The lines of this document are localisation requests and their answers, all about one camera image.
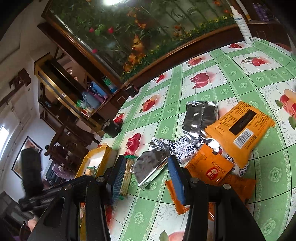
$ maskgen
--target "white tube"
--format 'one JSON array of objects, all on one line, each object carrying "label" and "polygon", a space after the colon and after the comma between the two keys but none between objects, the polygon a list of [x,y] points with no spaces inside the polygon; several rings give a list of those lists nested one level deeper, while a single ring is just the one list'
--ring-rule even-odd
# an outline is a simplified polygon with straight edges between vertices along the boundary
[{"label": "white tube", "polygon": [[251,35],[251,32],[249,30],[249,27],[248,27],[246,21],[244,20],[243,16],[241,14],[239,14],[238,11],[236,11],[233,6],[230,6],[230,8],[232,10],[233,18],[236,21],[236,23],[239,27],[239,30],[241,31],[242,36],[244,37],[246,44],[255,43],[254,39]]}]

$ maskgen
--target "black rectangle label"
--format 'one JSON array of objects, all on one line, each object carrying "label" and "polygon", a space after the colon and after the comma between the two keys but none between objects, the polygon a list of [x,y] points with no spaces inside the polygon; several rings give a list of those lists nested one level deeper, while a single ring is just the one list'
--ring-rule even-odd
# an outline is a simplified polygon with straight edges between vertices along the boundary
[{"label": "black rectangle label", "polygon": [[229,128],[229,131],[235,136],[240,133],[247,124],[255,117],[256,112],[248,110],[232,127]]}]

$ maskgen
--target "red logo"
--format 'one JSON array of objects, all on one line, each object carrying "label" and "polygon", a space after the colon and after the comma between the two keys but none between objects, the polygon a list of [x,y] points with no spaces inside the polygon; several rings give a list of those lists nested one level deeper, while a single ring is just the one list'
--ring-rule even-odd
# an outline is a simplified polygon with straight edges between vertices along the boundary
[{"label": "red logo", "polygon": [[218,176],[218,170],[215,167],[210,168],[207,173],[206,176],[210,179],[210,180],[214,180],[217,176]]}]

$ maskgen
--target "barcode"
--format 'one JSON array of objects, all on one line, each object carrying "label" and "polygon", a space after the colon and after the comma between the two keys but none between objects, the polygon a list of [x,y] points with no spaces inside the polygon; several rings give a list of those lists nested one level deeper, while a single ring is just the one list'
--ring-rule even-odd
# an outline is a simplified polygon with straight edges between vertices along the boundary
[{"label": "barcode", "polygon": [[235,140],[234,144],[241,149],[254,133],[246,128]]}]

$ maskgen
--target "silver wrapper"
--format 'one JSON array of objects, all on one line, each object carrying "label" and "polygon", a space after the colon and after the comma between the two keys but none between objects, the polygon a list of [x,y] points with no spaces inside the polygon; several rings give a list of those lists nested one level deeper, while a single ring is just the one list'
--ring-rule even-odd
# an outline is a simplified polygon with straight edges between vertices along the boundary
[{"label": "silver wrapper", "polygon": [[131,172],[134,173],[141,189],[145,190],[148,184],[156,178],[168,162],[167,158],[169,156],[170,150],[168,146],[153,137],[149,151],[143,152],[132,165]]},{"label": "silver wrapper", "polygon": [[216,102],[190,101],[186,103],[186,115],[182,125],[183,133],[197,149],[204,143],[218,152],[220,144],[212,138],[207,138],[205,128],[218,119]]}]

